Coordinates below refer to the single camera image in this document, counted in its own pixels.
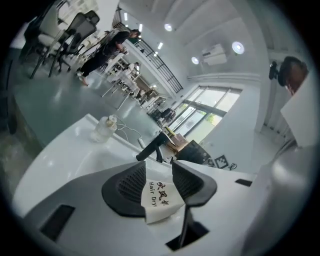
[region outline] air conditioner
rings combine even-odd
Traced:
[[[209,66],[223,64],[227,62],[227,56],[221,44],[213,46],[209,51],[202,51],[202,59]]]

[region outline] gray floor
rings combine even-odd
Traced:
[[[35,63],[25,63],[18,70],[17,84],[14,88],[17,105],[18,131],[15,135],[0,133],[0,167],[4,171],[9,194],[12,195],[21,177],[39,154],[57,135],[67,127],[91,114],[96,119],[112,114],[117,115],[126,125],[139,131],[147,145],[160,128],[138,105],[128,98],[120,110],[124,93],[117,90],[114,94],[101,95],[111,87],[102,76],[93,72],[88,80],[90,86],[83,86],[72,71],[55,72],[48,78],[50,61],[41,67],[34,79],[29,79]],[[136,132],[124,129],[128,141],[140,147]],[[116,133],[126,140],[122,131]],[[164,148],[163,154],[171,153]]]
[[[30,72],[31,68],[26,67],[21,71],[23,79],[16,86],[15,99],[31,130],[44,146],[86,114],[98,120],[103,116],[117,115],[128,127],[141,133],[145,144],[160,130],[130,97],[117,110],[124,98],[121,90],[101,97],[112,85],[97,72],[92,72],[88,77],[91,81],[89,87],[83,86],[74,72],[62,71],[60,75],[48,78],[48,67],[41,68],[32,80],[28,78]],[[139,147],[140,136],[129,129],[125,132],[129,142]],[[116,133],[126,139],[122,131]]]

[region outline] black grille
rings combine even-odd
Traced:
[[[145,184],[146,170],[144,166],[141,166],[134,173],[121,179],[118,182],[117,189],[124,198],[140,204],[141,194]]]
[[[172,169],[173,183],[183,200],[199,192],[204,182],[201,178],[178,166]]]

